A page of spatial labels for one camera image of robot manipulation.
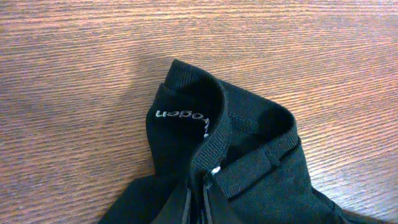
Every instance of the wood grain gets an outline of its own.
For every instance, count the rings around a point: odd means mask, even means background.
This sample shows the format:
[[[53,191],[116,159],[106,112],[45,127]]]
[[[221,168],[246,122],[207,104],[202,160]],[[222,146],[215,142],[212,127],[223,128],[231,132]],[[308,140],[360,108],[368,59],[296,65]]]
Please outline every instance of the wood grain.
[[[398,222],[397,1],[2,0],[0,223],[97,222],[153,173],[174,58],[295,115],[315,188]]]

